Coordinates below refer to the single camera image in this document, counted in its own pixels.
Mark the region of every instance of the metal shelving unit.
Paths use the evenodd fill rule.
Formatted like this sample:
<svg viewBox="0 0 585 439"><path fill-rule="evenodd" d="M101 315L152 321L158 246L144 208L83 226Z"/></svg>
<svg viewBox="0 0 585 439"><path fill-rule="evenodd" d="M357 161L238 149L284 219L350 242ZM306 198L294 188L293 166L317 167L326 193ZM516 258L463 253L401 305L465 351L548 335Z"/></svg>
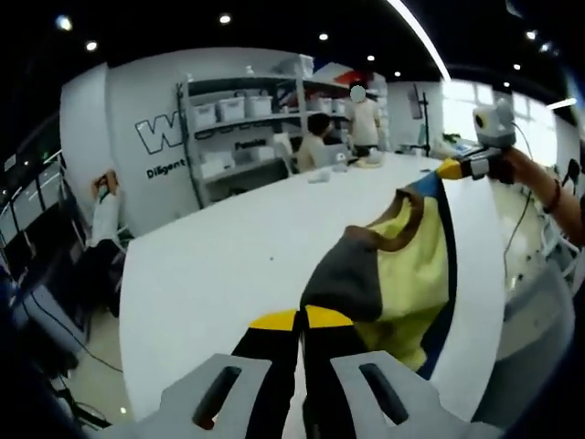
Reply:
<svg viewBox="0 0 585 439"><path fill-rule="evenodd" d="M265 166L271 166L281 161L282 157L239 165L227 169L225 172L219 173L213 177L204 178L201 171L201 154L196 134L255 123L271 124L274 127L275 133L281 133L282 123L284 122L300 124L303 133L306 133L308 131L307 119L312 113L316 113L307 110L307 104L305 101L305 92L307 90L322 91L332 97L346 97L349 93L349 88L346 85L304 79L300 71L295 76L260 74L231 78L210 78L208 80L191 80L186 78L182 83L177 84L176 89L179 114L181 114L182 121L181 125L183 129L186 161L188 163L193 189L202 208L211 204L207 189L208 184ZM190 101L191 98L222 91L243 90L268 91L270 96L272 96L272 114L259 118L219 122L206 127L195 127L190 111L192 107ZM298 112L282 112L282 107L284 106L282 100L283 98L290 96L292 92L296 93L299 106ZM367 96L370 99L376 99L378 94L369 91ZM346 120L343 114L331 114L331 116L338 122Z"/></svg>

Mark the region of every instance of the bracelet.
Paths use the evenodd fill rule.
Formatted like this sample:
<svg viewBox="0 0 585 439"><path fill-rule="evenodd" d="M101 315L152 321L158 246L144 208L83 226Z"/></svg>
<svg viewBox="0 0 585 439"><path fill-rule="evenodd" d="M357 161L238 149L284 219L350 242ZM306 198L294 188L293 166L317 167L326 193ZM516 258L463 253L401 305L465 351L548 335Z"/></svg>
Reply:
<svg viewBox="0 0 585 439"><path fill-rule="evenodd" d="M545 212L547 215L552 213L557 207L558 207L558 202L560 201L560 183L558 182L558 180L555 180L555 183L557 184L557 186L555 187L555 197L552 199L552 201L550 202L550 204L543 208L543 212Z"/></svg>

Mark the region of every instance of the gray gripper base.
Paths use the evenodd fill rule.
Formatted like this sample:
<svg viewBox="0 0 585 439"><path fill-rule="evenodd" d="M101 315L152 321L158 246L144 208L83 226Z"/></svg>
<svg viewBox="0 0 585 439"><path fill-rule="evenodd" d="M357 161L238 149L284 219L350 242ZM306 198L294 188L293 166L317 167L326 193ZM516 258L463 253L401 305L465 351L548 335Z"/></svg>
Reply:
<svg viewBox="0 0 585 439"><path fill-rule="evenodd" d="M432 384L387 352L368 352L332 359L346 394L356 437L364 439L469 438L491 439L503 432L485 423L466 423L441 407ZM388 402L390 421L366 379L379 383Z"/></svg>
<svg viewBox="0 0 585 439"><path fill-rule="evenodd" d="M139 423L117 424L96 437L107 439L245 439L254 402L271 366L266 359L216 354L163 391L157 412ZM194 417L222 392L226 374L236 377L212 430Z"/></svg>

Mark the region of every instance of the white storage box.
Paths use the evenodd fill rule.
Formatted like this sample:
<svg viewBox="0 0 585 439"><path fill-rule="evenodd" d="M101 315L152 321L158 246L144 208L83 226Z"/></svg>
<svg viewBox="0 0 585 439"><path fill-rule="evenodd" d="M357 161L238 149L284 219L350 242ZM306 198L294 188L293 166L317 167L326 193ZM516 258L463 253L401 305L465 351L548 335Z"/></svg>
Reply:
<svg viewBox="0 0 585 439"><path fill-rule="evenodd" d="M220 99L218 102L219 119L223 122L239 121L245 119L243 96Z"/></svg>
<svg viewBox="0 0 585 439"><path fill-rule="evenodd" d="M203 178L216 176L225 170L226 168L223 164L223 160L221 160L220 157L214 157L201 164L201 174L203 174Z"/></svg>
<svg viewBox="0 0 585 439"><path fill-rule="evenodd" d="M285 59L277 65L273 71L281 75L294 76L297 73L297 66L301 70L303 79L308 80L313 76L314 72L314 58L308 55L295 55L291 58Z"/></svg>
<svg viewBox="0 0 585 439"><path fill-rule="evenodd" d="M316 98L309 101L309 109L314 112L325 112L331 114L332 99L331 98Z"/></svg>
<svg viewBox="0 0 585 439"><path fill-rule="evenodd" d="M335 114L346 114L346 100L333 99L332 107Z"/></svg>
<svg viewBox="0 0 585 439"><path fill-rule="evenodd" d="M254 153L256 156L255 158L260 162L272 160L276 156L276 154L274 154L274 148L271 146L259 146L255 148Z"/></svg>
<svg viewBox="0 0 585 439"><path fill-rule="evenodd" d="M263 117L272 114L272 97L271 96L249 96L248 117Z"/></svg>
<svg viewBox="0 0 585 439"><path fill-rule="evenodd" d="M201 164L203 178L213 177L236 166L234 157L229 151L204 153L203 160Z"/></svg>
<svg viewBox="0 0 585 439"><path fill-rule="evenodd" d="M217 123L216 104L206 103L193 107L193 120L196 128L205 128Z"/></svg>

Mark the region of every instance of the white table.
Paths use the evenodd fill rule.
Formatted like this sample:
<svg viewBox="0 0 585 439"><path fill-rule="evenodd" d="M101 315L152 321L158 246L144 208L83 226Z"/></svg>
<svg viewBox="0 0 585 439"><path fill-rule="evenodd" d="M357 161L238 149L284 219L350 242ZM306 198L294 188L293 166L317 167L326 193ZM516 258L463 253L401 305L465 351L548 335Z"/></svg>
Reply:
<svg viewBox="0 0 585 439"><path fill-rule="evenodd" d="M378 169L292 177L168 224L130 245L122 280L122 365L137 420L163 389L214 353L230 353L248 323L298 306L314 267L349 224L385 210L394 190L440 162L386 155ZM505 286L499 220L486 179L446 181L458 292L451 330L432 374L443 406L470 420L495 363ZM285 437L302 437L303 371Z"/></svg>

